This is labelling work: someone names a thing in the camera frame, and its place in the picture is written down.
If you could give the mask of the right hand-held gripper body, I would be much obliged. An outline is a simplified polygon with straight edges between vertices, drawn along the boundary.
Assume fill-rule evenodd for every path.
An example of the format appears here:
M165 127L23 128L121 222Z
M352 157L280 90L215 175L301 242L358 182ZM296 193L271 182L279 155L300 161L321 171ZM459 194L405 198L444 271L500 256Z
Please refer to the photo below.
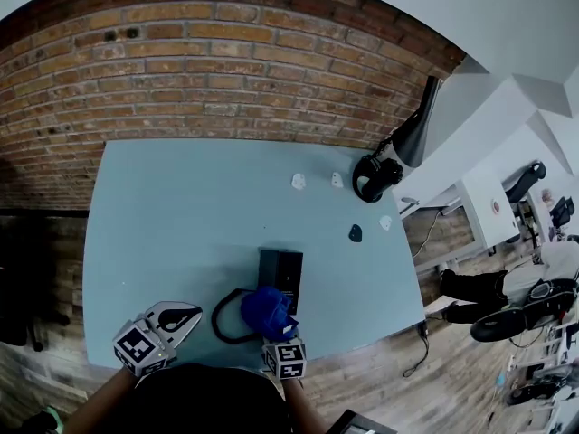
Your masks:
M305 345L299 337L282 343L266 341L262 353L267 368L277 380L301 379L305 375Z

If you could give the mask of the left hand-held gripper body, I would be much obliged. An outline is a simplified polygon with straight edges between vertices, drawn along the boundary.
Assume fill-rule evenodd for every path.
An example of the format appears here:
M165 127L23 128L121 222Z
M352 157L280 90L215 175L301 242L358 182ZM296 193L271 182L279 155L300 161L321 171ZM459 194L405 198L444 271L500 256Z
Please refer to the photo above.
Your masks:
M113 350L119 361L136 377L162 370L176 359L176 349L143 315L121 328L113 339Z

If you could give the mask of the blue knitted cloth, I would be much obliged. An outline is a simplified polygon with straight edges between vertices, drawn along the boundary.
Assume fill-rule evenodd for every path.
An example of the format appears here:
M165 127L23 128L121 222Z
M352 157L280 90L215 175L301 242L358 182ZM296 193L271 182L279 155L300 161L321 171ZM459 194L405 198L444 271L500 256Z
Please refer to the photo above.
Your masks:
M241 316L255 333L273 342L289 341L299 322L290 313L292 301L274 287L260 287L242 299Z

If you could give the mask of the person's right forearm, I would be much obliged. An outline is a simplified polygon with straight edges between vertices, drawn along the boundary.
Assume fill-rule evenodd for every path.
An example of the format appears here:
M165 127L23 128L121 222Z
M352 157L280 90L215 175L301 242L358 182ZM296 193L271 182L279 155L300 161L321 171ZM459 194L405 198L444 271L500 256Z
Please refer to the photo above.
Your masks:
M327 423L310 403L298 379L281 382L294 434L326 434Z

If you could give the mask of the person's left forearm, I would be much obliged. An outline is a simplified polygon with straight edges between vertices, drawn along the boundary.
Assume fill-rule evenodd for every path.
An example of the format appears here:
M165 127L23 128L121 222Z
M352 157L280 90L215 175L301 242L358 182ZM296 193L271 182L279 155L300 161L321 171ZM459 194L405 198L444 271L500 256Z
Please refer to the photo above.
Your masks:
M68 418L62 434L95 434L137 382L138 378L126 368L116 372Z

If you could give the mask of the black rectangular device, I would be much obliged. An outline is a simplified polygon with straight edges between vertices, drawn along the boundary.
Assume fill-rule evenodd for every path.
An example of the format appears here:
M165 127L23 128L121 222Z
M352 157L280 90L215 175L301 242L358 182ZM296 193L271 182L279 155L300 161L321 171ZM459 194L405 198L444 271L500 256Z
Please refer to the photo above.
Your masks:
M289 299L289 315L295 316L298 312L303 254L295 250L276 251L278 252L278 270L273 288Z

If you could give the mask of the person's black shirt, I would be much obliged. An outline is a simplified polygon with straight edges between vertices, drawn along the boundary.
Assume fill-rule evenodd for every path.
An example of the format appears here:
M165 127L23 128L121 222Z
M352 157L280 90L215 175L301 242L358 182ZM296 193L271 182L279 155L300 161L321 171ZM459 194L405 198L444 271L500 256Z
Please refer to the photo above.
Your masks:
M113 427L124 434L292 434L285 401L267 377L200 364L146 377Z

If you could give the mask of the dark grey electronic device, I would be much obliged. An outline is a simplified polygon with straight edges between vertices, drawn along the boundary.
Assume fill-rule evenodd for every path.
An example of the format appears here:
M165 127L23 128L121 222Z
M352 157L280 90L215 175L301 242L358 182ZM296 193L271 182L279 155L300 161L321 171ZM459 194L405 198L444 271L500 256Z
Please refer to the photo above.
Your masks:
M345 410L326 434L398 434L398 431L352 410Z

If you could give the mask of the person's green black shoe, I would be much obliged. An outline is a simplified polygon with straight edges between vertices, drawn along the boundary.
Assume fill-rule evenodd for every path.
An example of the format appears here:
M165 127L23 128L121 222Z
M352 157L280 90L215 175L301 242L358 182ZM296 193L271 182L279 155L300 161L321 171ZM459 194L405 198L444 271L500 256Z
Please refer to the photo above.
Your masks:
M26 434L62 434L62 420L55 408L48 406L26 420L22 428Z

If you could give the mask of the white desk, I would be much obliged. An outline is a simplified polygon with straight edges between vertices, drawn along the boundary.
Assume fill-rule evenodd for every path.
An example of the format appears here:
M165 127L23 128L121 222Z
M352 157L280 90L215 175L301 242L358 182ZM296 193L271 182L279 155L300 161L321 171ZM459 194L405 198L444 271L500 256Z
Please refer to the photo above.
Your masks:
M436 212L424 241L413 254L414 266L419 272L440 266L445 262L460 262L475 257L519 235L516 218L503 186L491 170L478 165L468 171L454 186L457 192L456 198ZM494 214L492 211L492 199L496 199L500 205L499 214ZM455 250L446 250L437 257L424 258L422 252L428 245L434 229L448 230L450 228L449 215L460 208L465 212L472 241Z

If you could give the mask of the black desk lamp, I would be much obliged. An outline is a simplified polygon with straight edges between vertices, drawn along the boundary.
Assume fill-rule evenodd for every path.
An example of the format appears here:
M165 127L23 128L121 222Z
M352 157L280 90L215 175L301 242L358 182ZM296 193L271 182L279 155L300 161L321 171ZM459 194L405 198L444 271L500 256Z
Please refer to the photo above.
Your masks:
M403 178L422 164L428 126L440 86L439 78L429 76L418 108L391 136L381 141L372 154L365 155L358 161L352 174L352 186L362 201L376 203L382 198L372 201L365 194L364 188L385 159L392 158L403 167Z

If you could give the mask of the black chair with headrest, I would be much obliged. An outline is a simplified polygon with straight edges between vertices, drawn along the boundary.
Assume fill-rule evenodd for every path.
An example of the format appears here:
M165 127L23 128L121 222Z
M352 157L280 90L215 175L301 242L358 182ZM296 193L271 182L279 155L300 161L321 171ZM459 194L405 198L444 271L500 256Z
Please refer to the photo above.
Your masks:
M541 161L535 161L529 165L517 181L506 191L510 204L521 201L529 189L539 180L546 177L546 167Z

